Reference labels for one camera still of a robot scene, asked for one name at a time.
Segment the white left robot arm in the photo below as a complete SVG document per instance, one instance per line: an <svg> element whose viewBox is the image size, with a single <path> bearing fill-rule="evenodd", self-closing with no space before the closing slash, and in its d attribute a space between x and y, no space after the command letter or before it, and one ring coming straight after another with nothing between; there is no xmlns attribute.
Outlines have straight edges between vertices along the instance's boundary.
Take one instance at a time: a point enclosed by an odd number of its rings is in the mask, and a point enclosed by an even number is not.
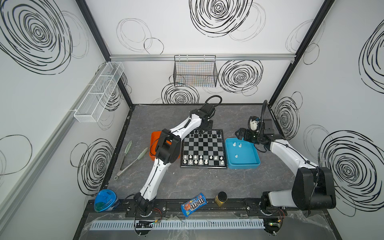
<svg viewBox="0 0 384 240"><path fill-rule="evenodd" d="M169 168L180 153L183 139L193 130L211 127L211 118L217 104L205 103L201 108L190 111L189 116L176 127L163 129L156 146L155 160L151 172L141 190L135 194L134 201L144 216L152 212L159 185Z"/></svg>

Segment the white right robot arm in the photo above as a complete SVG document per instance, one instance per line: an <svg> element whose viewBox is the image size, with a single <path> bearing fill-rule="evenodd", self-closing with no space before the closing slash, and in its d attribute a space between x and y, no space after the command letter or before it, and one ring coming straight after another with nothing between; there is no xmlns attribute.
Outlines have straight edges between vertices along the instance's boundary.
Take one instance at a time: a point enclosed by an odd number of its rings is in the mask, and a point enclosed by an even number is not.
<svg viewBox="0 0 384 240"><path fill-rule="evenodd" d="M266 151L279 157L295 175L292 189L263 192L260 208L266 215L276 208L310 212L336 207L332 171L311 162L295 150L284 136L275 133L271 119L262 120L252 116L248 128L238 129L235 135L239 140L262 145Z"/></svg>

